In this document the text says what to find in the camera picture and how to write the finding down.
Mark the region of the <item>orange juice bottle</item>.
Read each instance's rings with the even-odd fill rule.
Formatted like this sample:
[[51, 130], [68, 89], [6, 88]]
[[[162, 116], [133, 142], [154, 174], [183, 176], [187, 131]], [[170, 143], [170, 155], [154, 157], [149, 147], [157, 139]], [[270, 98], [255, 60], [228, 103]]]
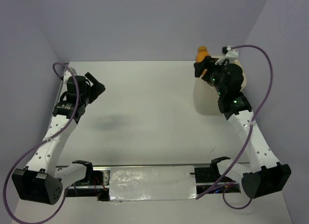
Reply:
[[197, 49], [197, 55], [196, 55], [196, 62], [201, 62], [203, 59], [207, 56], [210, 56], [207, 47], [205, 46], [200, 46]]

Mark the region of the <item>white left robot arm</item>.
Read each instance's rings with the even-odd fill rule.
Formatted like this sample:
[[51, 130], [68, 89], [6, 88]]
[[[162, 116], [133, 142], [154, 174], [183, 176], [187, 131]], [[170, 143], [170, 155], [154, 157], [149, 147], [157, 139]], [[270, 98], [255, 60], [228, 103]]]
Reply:
[[105, 91], [105, 86], [89, 72], [84, 76], [66, 75], [65, 80], [67, 90], [54, 107], [45, 143], [23, 169], [15, 169], [12, 174], [22, 200], [53, 205], [67, 187], [76, 182], [88, 185], [95, 178], [91, 162], [75, 160], [64, 168], [56, 168], [56, 165], [86, 106]]

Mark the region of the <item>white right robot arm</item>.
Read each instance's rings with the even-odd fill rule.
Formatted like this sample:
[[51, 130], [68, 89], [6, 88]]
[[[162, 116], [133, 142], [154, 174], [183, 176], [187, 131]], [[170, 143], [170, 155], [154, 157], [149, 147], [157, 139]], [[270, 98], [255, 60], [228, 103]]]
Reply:
[[216, 61], [216, 58], [206, 56], [194, 63], [195, 77], [215, 88], [219, 111], [244, 143], [241, 152], [247, 155], [250, 166], [246, 168], [229, 157], [220, 157], [212, 160], [210, 176], [215, 181], [221, 181], [225, 176], [236, 180], [250, 199], [279, 192], [292, 171], [274, 155], [255, 122], [252, 107], [241, 91], [242, 68], [228, 60], [221, 65]]

